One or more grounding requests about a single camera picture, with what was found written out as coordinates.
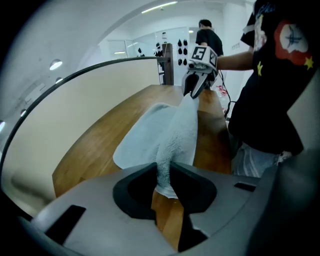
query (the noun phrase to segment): white ceiling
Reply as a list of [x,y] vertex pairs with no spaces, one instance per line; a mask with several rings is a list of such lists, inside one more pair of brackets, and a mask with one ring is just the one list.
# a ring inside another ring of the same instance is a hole
[[[225,0],[243,3],[243,0]],[[207,2],[225,2],[208,0]],[[124,22],[168,0],[52,0],[46,2],[16,37],[0,74],[0,119],[41,83],[74,73],[97,44]],[[63,65],[49,71],[59,58]]]

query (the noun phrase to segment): curved white wall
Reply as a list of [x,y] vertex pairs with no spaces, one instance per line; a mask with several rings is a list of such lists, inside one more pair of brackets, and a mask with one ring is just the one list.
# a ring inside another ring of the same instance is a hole
[[52,174],[75,141],[131,95],[159,82],[156,59],[120,62],[84,73],[44,98],[26,117],[5,157],[3,191],[34,216],[55,196]]

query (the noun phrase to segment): human arm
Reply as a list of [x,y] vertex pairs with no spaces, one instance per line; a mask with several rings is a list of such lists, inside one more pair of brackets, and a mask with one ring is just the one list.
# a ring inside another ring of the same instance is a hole
[[253,48],[250,47],[249,51],[241,52],[231,56],[220,56],[217,58],[218,70],[252,70],[253,64]]

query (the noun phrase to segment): ceiling light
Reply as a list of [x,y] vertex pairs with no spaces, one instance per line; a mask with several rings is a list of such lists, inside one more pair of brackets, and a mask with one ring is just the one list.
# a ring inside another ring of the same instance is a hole
[[141,12],[142,14],[146,13],[146,12],[149,12],[149,11],[152,11],[152,10],[155,10],[155,9],[158,9],[158,8],[161,8],[161,7],[164,7],[164,6],[170,6],[170,5],[174,5],[178,3],[178,1],[174,1],[174,2],[167,2],[167,3],[164,3],[164,4],[161,4],[161,5],[158,5],[156,7],[152,7],[148,10],[144,10],[143,12]]
[[27,112],[26,109],[22,109],[20,112],[20,117],[23,117],[25,115],[25,113]]
[[55,84],[59,83],[59,82],[62,81],[62,80],[63,80],[63,78],[58,77],[58,78],[55,80]]
[[56,58],[51,62],[49,69],[55,70],[55,69],[59,68],[61,65],[62,65],[62,61],[60,59]]
[[3,130],[3,128],[5,127],[5,125],[6,125],[6,122],[0,120],[0,133],[1,133],[1,131]]

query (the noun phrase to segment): yellow star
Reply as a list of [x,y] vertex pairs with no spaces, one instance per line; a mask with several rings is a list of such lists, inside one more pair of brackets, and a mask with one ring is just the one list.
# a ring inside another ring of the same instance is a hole
[[263,65],[261,65],[261,61],[259,61],[259,64],[258,64],[258,75],[259,77],[261,77],[261,69],[262,69]]
[[312,56],[311,56],[311,58],[305,57],[305,63],[304,63],[304,65],[305,65],[305,66],[308,66],[307,70],[309,70],[310,68],[313,68],[313,67],[314,67],[314,66],[313,66],[313,63],[315,63],[315,62],[312,60]]

